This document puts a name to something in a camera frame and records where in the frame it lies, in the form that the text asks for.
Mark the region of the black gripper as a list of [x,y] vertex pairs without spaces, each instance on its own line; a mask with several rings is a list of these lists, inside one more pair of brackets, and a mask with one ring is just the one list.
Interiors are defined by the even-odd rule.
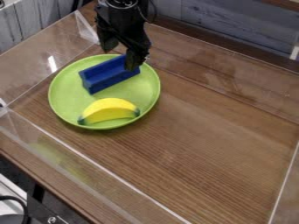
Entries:
[[126,70],[134,71],[150,55],[151,40],[146,34],[150,0],[97,0],[95,6],[97,39],[106,53],[122,43]]

